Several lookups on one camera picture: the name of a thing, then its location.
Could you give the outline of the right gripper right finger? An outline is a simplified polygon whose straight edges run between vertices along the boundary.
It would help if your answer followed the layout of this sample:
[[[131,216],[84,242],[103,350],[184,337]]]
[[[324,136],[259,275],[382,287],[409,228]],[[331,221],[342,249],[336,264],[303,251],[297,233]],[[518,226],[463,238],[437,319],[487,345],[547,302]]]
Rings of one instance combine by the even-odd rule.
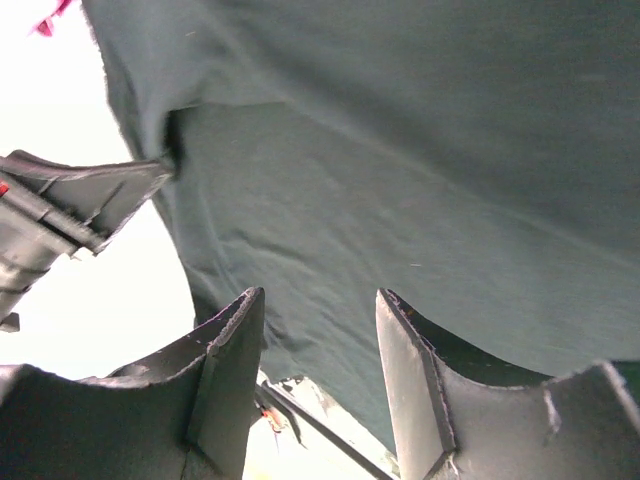
[[[376,326],[404,479],[635,479],[639,365],[550,377],[495,357],[395,292]]]

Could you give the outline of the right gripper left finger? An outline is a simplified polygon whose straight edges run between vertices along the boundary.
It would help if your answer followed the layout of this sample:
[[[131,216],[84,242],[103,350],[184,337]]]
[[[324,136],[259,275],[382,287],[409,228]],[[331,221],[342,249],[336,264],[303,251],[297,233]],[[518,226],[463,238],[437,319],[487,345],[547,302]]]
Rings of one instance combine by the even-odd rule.
[[[105,378],[1,370],[5,479],[239,479],[261,352],[264,292]]]

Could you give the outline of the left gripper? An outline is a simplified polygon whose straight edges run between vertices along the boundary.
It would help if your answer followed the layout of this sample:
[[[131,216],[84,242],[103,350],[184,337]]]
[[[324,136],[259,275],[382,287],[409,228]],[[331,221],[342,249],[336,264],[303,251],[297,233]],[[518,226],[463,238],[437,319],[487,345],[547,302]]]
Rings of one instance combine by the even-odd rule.
[[[1,159],[11,186],[1,203],[1,330],[20,330],[14,307],[75,246],[102,252],[113,236],[172,175],[158,161],[68,166],[23,150]]]

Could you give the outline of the black t shirt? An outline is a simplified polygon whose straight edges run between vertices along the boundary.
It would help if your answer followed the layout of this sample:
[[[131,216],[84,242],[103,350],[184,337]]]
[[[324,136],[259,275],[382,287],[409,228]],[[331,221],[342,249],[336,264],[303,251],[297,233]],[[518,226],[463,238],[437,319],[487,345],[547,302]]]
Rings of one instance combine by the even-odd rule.
[[[635,1],[87,1],[198,322],[266,291],[262,367],[394,444],[389,288],[519,366],[639,355]]]

